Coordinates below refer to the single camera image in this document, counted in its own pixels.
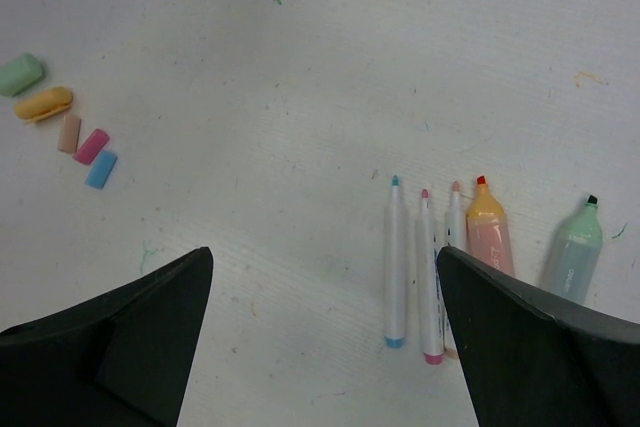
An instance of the mint green highlighter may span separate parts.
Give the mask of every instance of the mint green highlighter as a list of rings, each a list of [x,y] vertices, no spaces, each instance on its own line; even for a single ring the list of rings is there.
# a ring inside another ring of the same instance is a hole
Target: mint green highlighter
[[[544,273],[542,288],[583,304],[602,249],[602,228],[596,214],[598,199],[587,203],[558,230]]]
[[[0,67],[0,95],[13,97],[44,77],[44,68],[33,55],[24,53]]]

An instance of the stain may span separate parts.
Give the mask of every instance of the stain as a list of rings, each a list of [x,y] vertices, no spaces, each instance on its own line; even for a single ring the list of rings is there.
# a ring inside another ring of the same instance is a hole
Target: stain
[[[316,400],[321,399],[323,397],[341,397],[343,395],[347,395],[347,392],[336,392],[334,394],[320,394],[320,395],[316,395],[313,399],[311,399],[309,403],[311,405],[314,405]]]
[[[622,234],[624,234],[624,231],[627,228],[627,225],[629,225],[629,222],[625,222],[624,225],[622,226],[622,230],[620,230],[620,232],[618,232],[616,235],[614,235],[613,237],[611,237],[612,239],[617,239],[619,237],[622,236]]]
[[[158,249],[147,248],[146,241],[142,242],[142,250],[144,251],[144,253],[142,254],[142,260],[140,261],[140,266],[138,267],[138,271],[140,272],[141,276],[144,275],[144,268],[145,268],[145,265],[147,264],[147,261],[149,260],[149,257],[158,253]]]
[[[593,80],[597,84],[601,84],[602,83],[602,80],[600,79],[600,77],[598,77],[593,72],[588,72],[586,70],[581,70],[580,72],[578,72],[576,75],[573,76],[573,81],[576,83],[576,87],[578,87],[578,88],[582,87],[582,83],[580,82],[580,79],[582,79],[583,77],[585,77],[585,78],[587,78],[589,80]]]

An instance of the white surface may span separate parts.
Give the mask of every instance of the white surface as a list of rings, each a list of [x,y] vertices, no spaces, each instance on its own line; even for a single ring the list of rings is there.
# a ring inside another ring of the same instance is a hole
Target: white surface
[[[0,99],[0,327],[209,245],[181,425],[474,425],[459,366],[421,359],[415,287],[409,345],[382,348],[392,173],[438,219],[451,181],[468,196],[486,174],[529,282],[598,195],[587,305],[640,321],[637,0],[0,5],[0,59],[43,57],[36,90],[73,88],[82,138],[103,128],[120,155],[89,189],[56,151],[60,119],[23,126]],[[577,88],[579,71],[603,83]]]

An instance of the blue marker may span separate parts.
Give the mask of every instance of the blue marker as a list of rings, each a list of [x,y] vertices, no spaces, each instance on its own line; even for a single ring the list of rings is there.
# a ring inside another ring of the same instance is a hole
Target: blue marker
[[[407,317],[407,209],[397,175],[384,211],[384,338],[387,347],[404,345]]]

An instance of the orange highlighter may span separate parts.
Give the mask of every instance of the orange highlighter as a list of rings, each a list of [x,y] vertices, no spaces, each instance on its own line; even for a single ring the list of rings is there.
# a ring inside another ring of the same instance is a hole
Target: orange highlighter
[[[484,175],[478,177],[476,198],[467,212],[469,252],[499,271],[515,277],[507,214],[491,192]]]

